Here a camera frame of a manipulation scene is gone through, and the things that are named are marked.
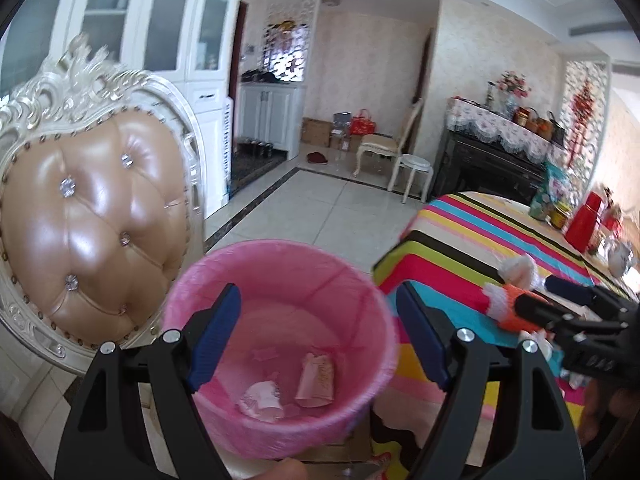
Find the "striped tablecloth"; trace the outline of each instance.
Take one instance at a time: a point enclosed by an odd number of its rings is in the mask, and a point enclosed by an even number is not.
[[[583,259],[546,222],[529,217],[527,209],[511,201],[481,193],[447,195],[422,209],[401,241],[375,266],[373,279],[388,295],[395,311],[395,290],[410,280],[425,304],[447,312],[452,323],[471,326],[488,342],[517,345],[517,335],[498,329],[484,315],[488,307],[482,286],[502,283],[501,261],[530,254],[541,276],[555,274],[584,285],[603,284],[619,294],[625,291],[602,270]],[[401,352],[398,370],[377,399],[372,412],[374,453],[388,460],[386,477],[402,480],[433,425],[444,399],[425,377],[409,339],[398,320]],[[550,363],[557,376],[561,352]],[[574,424],[582,412],[582,390],[558,380]],[[471,462],[479,462],[490,432],[498,384],[487,385],[484,409]]]

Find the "doormat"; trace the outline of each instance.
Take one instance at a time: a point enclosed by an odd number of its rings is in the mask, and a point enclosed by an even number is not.
[[[287,152],[273,150],[271,158],[253,156],[249,153],[234,153],[231,157],[231,190],[235,195],[243,187],[251,184],[265,173],[287,160]]]

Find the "shoe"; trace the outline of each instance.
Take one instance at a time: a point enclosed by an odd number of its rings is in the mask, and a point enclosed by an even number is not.
[[[326,160],[326,157],[320,152],[309,153],[306,156],[306,161],[309,164],[327,164],[329,161]]]

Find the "flower vase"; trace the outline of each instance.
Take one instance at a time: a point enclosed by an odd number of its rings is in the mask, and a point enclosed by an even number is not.
[[[520,102],[513,92],[502,93],[502,111],[500,112],[502,117],[512,121],[513,116],[519,107]]]

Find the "pink trash bin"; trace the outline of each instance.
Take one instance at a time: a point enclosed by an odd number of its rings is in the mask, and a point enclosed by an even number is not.
[[[398,336],[384,295],[316,247],[252,240],[185,272],[169,294],[164,329],[182,328],[227,283],[240,289],[240,319],[212,380],[193,397],[212,441],[243,458],[275,459],[344,438],[396,369]],[[258,360],[255,350],[276,357]],[[294,401],[308,352],[329,355],[335,367],[334,402],[320,408]],[[270,423],[243,415],[238,399],[272,378],[288,416]]]

